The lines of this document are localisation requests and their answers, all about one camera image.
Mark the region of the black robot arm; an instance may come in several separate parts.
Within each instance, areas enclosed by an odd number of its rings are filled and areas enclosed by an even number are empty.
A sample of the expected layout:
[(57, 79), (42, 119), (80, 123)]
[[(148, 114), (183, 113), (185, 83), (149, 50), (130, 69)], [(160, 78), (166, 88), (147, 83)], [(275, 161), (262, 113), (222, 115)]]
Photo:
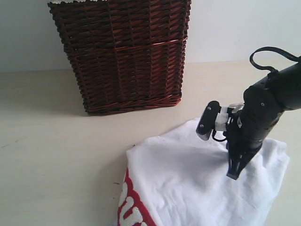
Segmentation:
[(244, 106), (227, 126), (227, 176), (231, 179), (238, 179), (283, 113), (301, 107), (301, 59), (287, 59), (295, 64), (281, 71), (270, 68), (267, 76), (244, 91)]

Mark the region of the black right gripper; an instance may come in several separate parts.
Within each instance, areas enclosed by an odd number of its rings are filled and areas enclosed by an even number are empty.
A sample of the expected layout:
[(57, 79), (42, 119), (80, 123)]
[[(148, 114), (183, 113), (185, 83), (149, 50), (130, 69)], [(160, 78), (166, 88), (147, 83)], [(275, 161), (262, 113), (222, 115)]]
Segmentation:
[(228, 149), (227, 176), (237, 180), (242, 170), (259, 152), (263, 140), (280, 119), (273, 111), (239, 110), (227, 126), (225, 137)]

